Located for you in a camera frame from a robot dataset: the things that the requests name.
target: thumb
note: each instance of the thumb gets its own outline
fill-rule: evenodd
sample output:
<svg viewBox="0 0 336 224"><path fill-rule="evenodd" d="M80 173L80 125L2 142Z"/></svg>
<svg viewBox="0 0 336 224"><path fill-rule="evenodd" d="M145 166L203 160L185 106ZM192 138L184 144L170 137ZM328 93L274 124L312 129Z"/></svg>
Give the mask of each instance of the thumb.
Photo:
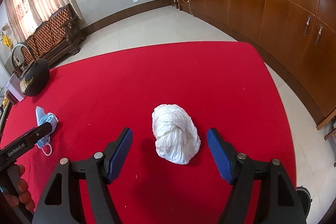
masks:
<svg viewBox="0 0 336 224"><path fill-rule="evenodd" d="M6 194L4 193L4 196L9 204L9 206L11 206L11 208L14 208L16 206L19 205L19 199L13 195L9 195L9 194Z"/></svg>

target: tiled floor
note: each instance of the tiled floor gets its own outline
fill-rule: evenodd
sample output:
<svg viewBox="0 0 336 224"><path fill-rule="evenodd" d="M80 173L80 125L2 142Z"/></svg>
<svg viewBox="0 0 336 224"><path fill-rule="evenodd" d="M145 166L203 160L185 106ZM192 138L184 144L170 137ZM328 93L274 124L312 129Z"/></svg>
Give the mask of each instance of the tiled floor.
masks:
<svg viewBox="0 0 336 224"><path fill-rule="evenodd" d="M183 41L235 41L232 37L173 7L145 12L88 36L81 51L60 65L127 48ZM308 224L317 224L336 197L336 147L333 138L324 141L330 125L316 130L316 125L289 86L267 66L282 99L292 131L297 165L297 185L312 196Z"/></svg>

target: metal screw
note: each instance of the metal screw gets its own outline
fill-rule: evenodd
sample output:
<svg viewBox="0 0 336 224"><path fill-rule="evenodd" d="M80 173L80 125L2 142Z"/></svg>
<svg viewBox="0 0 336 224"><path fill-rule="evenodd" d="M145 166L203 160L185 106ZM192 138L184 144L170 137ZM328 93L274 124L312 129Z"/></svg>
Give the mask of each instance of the metal screw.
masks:
<svg viewBox="0 0 336 224"><path fill-rule="evenodd" d="M64 165L64 164L67 164L68 161L69 161L69 160L68 160L67 158L62 158L62 159L59 161L59 163L62 164L62 165Z"/></svg>
<svg viewBox="0 0 336 224"><path fill-rule="evenodd" d="M95 158L95 159L101 159L102 157L103 157L103 153L102 152L96 152L94 155L93 155L93 157Z"/></svg>
<svg viewBox="0 0 336 224"><path fill-rule="evenodd" d="M274 165L280 165L280 161L278 159L272 159L272 163Z"/></svg>
<svg viewBox="0 0 336 224"><path fill-rule="evenodd" d="M240 159L240 160L244 160L244 159L246 159L246 154L245 154L245 153L238 153L238 154L237 154L237 157L238 157L238 159Z"/></svg>

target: human hand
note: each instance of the human hand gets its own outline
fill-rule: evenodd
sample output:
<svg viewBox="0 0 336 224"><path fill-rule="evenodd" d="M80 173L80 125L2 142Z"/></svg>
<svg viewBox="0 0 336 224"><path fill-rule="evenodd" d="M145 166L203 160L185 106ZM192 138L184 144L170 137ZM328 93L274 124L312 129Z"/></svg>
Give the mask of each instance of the human hand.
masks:
<svg viewBox="0 0 336 224"><path fill-rule="evenodd" d="M20 177L25 173L26 168L23 165L19 165L19 175ZM24 203L26 205L26 209L28 211L32 211L35 208L35 203L32 200L32 195L31 193L28 191L28 184L24 179L20 179L19 183L17 184L17 187L19 188L19 190L22 192L19 195L19 198L13 196L13 195L9 195L4 193L4 196L8 202L8 204L14 208L17 207L19 205L19 200L21 203Z"/></svg>

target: white cloth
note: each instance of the white cloth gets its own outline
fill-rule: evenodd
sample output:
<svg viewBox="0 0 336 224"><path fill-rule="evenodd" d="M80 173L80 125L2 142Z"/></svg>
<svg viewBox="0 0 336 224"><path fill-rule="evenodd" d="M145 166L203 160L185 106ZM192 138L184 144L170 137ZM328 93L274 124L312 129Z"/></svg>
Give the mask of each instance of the white cloth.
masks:
<svg viewBox="0 0 336 224"><path fill-rule="evenodd" d="M201 140L190 116L178 105L159 105L152 113L157 154L176 164L187 164L200 149Z"/></svg>

